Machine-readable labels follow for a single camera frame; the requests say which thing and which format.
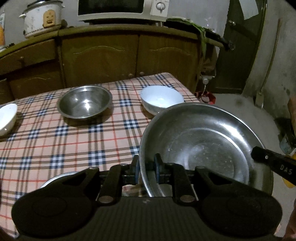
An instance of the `white bowl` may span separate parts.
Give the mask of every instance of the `white bowl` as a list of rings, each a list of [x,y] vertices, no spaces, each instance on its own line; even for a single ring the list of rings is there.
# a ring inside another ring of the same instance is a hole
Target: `white bowl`
[[[8,104],[0,109],[0,136],[6,135],[13,128],[17,119],[17,105]]]
[[[141,92],[141,99],[145,109],[152,115],[184,102],[183,96],[178,91],[162,85],[145,87]]]

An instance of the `concrete floor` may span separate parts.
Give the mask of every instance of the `concrete floor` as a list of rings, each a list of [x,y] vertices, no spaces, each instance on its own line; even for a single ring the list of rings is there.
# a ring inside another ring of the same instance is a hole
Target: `concrete floor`
[[[216,105],[243,120],[259,137],[267,149],[283,154],[279,147],[279,130],[265,110],[254,106],[251,98],[247,99],[234,94],[215,94]],[[293,210],[296,188],[288,188],[283,179],[274,173],[274,189],[272,195],[279,201],[283,209],[281,228],[276,236],[285,234],[286,226]]]

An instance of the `cabinet drawer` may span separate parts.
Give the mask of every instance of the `cabinet drawer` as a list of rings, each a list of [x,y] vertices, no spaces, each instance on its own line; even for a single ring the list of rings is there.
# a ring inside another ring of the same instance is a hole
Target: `cabinet drawer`
[[[16,99],[63,88],[57,61],[14,72],[7,79]]]
[[[6,79],[0,80],[0,104],[5,104],[13,100],[14,98],[11,93],[9,83]]]
[[[0,59],[0,75],[23,67],[55,59],[57,56],[54,39],[30,45]]]

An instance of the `rice cooker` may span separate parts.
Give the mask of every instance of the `rice cooker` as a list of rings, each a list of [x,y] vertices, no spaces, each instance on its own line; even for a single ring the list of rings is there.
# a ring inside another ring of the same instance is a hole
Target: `rice cooker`
[[[19,16],[25,21],[25,38],[60,29],[61,10],[65,7],[62,3],[61,0],[39,0],[27,5],[27,9]]]

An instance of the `stainless steel bowl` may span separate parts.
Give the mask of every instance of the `stainless steel bowl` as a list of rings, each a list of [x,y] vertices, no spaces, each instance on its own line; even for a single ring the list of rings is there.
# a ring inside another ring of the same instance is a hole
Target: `stainless steel bowl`
[[[86,120],[102,113],[112,102],[112,94],[101,86],[85,85],[65,93],[58,101],[59,113],[71,119]]]
[[[46,187],[48,184],[50,184],[51,182],[61,178],[61,177],[67,177],[67,176],[70,176],[70,175],[74,175],[76,174],[77,172],[66,172],[66,173],[63,173],[63,174],[60,174],[60,175],[57,175],[55,177],[53,177],[52,179],[49,179],[48,181],[46,181],[45,183],[43,183],[43,185],[40,187],[40,188],[44,188]]]
[[[154,172],[145,168],[145,162],[159,153],[163,162],[190,170],[205,166],[271,194],[273,173],[253,161],[255,146],[263,144],[244,122],[225,110],[201,103],[174,105],[156,115],[144,131],[139,151],[142,179],[150,196],[164,196]]]

